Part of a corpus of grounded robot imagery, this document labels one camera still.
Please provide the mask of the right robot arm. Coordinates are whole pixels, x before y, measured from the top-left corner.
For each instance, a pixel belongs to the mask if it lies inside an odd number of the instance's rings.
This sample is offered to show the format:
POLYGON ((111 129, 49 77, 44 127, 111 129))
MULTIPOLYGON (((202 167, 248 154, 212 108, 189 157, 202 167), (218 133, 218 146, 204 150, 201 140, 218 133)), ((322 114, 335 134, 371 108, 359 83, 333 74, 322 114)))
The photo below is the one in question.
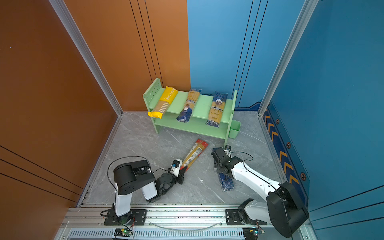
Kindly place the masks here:
POLYGON ((224 148, 215 148, 211 152, 217 172, 247 185, 264 199, 266 206, 258 206, 254 199, 247 199, 234 214, 229 214, 227 224, 241 223, 255 226, 257 230, 261 224, 271 224, 283 237, 291 238, 310 216, 294 185, 263 176, 233 153, 224 148))

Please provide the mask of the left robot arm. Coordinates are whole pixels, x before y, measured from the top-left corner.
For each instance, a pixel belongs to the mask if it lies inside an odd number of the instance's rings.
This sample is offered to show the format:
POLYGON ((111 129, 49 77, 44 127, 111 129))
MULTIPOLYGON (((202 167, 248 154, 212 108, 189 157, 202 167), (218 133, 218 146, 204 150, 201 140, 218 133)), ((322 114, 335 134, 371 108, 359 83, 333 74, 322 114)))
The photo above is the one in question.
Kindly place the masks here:
POLYGON ((115 167, 113 171, 113 186, 116 193, 114 214, 117 220, 127 222, 131 218, 133 192, 141 190, 145 199, 153 203, 169 192, 174 185, 183 184, 187 170, 188 167, 184 167, 179 159, 174 160, 172 167, 158 179, 155 178, 146 158, 115 167))

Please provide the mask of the red spaghetti bag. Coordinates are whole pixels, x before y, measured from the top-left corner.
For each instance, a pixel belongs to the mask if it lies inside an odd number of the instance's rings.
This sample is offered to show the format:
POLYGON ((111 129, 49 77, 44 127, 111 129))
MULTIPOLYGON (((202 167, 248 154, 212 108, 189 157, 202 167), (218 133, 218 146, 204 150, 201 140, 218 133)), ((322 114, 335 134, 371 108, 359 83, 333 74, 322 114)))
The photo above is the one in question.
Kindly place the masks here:
POLYGON ((201 139, 197 139, 192 149, 183 160, 181 170, 184 168, 188 170, 192 166, 192 164, 197 160, 197 158, 201 155, 201 153, 208 147, 208 145, 209 144, 207 142, 201 139))

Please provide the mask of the blue yellow pasta bag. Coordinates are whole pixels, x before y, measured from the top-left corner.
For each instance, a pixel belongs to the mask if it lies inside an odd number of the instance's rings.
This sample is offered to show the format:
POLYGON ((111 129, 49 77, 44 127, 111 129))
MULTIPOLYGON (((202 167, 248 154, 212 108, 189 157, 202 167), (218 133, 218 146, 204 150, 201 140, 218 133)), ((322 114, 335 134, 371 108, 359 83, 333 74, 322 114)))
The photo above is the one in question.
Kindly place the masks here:
POLYGON ((228 94, 215 92, 206 125, 216 128, 220 127, 227 98, 228 94))

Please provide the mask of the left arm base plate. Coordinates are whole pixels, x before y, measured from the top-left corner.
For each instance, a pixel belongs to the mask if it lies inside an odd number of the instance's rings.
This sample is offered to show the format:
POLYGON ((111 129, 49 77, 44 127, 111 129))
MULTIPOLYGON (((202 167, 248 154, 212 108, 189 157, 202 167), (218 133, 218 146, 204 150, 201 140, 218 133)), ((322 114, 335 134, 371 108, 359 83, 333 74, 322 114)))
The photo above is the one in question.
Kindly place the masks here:
POLYGON ((105 226, 143 226, 147 217, 147 210, 133 209, 125 215, 118 217, 114 209, 104 210, 100 213, 105 218, 105 226))

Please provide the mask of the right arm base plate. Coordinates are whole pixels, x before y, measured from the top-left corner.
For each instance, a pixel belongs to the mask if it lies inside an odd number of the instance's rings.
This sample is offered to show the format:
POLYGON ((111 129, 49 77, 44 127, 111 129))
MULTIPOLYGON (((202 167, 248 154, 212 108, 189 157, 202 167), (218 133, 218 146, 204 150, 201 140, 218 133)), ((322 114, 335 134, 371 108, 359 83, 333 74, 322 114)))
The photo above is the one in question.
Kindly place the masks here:
POLYGON ((251 220, 246 216, 244 211, 239 209, 226 209, 226 224, 228 226, 235 225, 252 225, 252 226, 266 226, 268 223, 261 220, 251 220))

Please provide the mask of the yellow blue spaghetti bag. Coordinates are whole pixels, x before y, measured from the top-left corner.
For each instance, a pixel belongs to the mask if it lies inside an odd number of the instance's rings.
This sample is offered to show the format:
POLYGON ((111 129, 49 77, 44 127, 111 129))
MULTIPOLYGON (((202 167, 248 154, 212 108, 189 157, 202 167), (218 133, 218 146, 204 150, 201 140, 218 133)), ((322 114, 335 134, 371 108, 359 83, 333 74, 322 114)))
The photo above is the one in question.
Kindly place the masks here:
POLYGON ((184 107, 177 117, 177 121, 181 123, 189 122, 196 103, 199 99, 201 89, 190 89, 184 107))

